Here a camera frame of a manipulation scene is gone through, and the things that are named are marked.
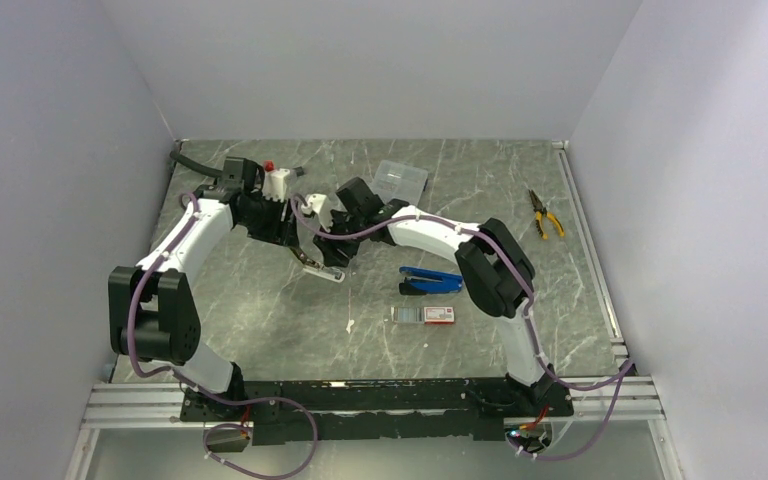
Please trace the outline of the small beige white stapler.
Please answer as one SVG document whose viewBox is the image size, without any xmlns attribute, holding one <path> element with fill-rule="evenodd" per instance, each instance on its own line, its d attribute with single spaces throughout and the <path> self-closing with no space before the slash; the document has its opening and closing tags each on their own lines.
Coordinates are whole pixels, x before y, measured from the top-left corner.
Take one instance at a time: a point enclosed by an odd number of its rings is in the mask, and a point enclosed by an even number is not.
<svg viewBox="0 0 768 480">
<path fill-rule="evenodd" d="M 336 267 L 327 267 L 323 263 L 314 260 L 300 247 L 289 247 L 289 250 L 300 263 L 305 273 L 334 283 L 342 283 L 345 280 L 345 273 L 342 270 Z"/>
</svg>

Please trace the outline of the blue black stapler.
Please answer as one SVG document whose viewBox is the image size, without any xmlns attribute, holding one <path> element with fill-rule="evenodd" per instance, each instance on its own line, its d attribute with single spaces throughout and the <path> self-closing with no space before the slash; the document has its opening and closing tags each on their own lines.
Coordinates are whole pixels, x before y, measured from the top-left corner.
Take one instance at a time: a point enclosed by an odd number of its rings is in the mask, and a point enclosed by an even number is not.
<svg viewBox="0 0 768 480">
<path fill-rule="evenodd" d="M 399 273 L 403 280 L 398 290 L 404 296 L 424 296 L 432 294 L 453 294 L 463 289 L 460 275 L 418 267 L 402 266 Z"/>
</svg>

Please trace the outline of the red white staples box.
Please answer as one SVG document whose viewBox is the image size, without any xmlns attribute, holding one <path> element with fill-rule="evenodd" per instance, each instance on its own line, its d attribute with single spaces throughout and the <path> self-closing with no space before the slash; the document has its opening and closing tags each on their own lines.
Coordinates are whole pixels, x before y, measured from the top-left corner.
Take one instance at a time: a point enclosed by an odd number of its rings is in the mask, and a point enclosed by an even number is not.
<svg viewBox="0 0 768 480">
<path fill-rule="evenodd" d="M 455 323 L 452 307 L 393 307 L 391 319 L 399 324 L 451 325 Z"/>
</svg>

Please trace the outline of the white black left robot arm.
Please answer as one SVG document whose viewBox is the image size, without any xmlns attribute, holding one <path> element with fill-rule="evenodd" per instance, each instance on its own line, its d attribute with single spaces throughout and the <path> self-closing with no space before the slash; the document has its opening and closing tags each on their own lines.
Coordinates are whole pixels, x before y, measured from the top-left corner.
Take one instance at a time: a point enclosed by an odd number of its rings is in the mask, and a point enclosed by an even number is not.
<svg viewBox="0 0 768 480">
<path fill-rule="evenodd" d="M 297 247 L 288 198 L 291 183 L 304 173 L 301 167 L 229 158 L 211 182 L 181 194 L 183 216 L 149 255 L 111 272 L 111 347 L 128 357 L 139 378 L 169 373 L 207 398 L 207 407 L 223 420 L 244 411 L 242 370 L 202 340 L 190 282 L 237 226 L 256 240 Z"/>
</svg>

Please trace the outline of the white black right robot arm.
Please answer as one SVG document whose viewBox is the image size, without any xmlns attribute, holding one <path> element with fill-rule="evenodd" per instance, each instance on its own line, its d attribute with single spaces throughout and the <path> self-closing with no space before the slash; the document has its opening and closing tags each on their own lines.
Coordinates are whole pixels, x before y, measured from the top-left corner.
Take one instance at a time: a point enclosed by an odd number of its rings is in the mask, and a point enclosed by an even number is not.
<svg viewBox="0 0 768 480">
<path fill-rule="evenodd" d="M 501 220 L 458 222 L 403 200 L 384 202 L 359 178 L 344 184 L 337 197 L 340 210 L 319 194 L 291 203 L 299 220 L 317 219 L 312 230 L 327 265 L 346 266 L 363 241 L 412 248 L 452 262 L 472 303 L 495 323 L 514 409 L 532 415 L 543 407 L 558 410 L 569 400 L 570 390 L 541 352 L 531 319 L 535 269 Z"/>
</svg>

